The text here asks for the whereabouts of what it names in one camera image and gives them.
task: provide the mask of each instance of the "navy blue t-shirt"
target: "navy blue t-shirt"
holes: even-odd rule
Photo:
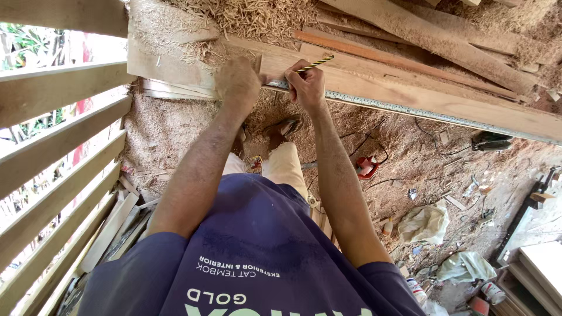
[[[94,271],[79,316],[424,315],[399,269],[355,269],[287,184],[223,176],[193,236],[153,234]]]

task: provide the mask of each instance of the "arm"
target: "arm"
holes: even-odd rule
[[[261,85],[243,57],[227,62],[215,80],[223,106],[176,168],[149,234],[173,232],[189,238],[212,206],[234,138],[252,111]]]
[[[393,263],[375,233],[357,174],[336,132],[324,98],[324,73],[300,60],[285,72],[293,102],[305,109],[314,126],[320,198],[343,254],[358,268],[366,263]]]

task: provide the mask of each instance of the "person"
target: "person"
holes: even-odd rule
[[[285,77],[314,126],[321,202],[341,252],[309,216],[297,149],[286,139],[302,118],[265,129],[272,151],[262,175],[244,173],[240,126],[262,80],[239,57],[218,72],[222,107],[176,168],[148,237],[92,271],[78,315],[425,315],[371,225],[323,72],[295,72],[308,64]]]

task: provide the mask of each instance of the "forearm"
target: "forearm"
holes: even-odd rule
[[[355,267],[392,262],[371,225],[357,174],[327,107],[312,116],[316,136],[320,198],[344,255]]]
[[[215,199],[226,158],[244,118],[223,106],[190,146],[162,195],[149,233],[174,232],[186,238]]]

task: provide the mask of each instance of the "plastic bag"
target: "plastic bag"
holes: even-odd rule
[[[434,301],[425,301],[421,309],[427,316],[449,316],[447,310]]]
[[[447,208],[445,202],[440,201],[412,209],[398,224],[398,233],[405,243],[426,240],[439,244],[443,243],[448,225]]]
[[[453,284],[474,279],[489,280],[496,276],[492,266],[475,251],[457,252],[447,258],[437,271],[437,280],[451,279]]]

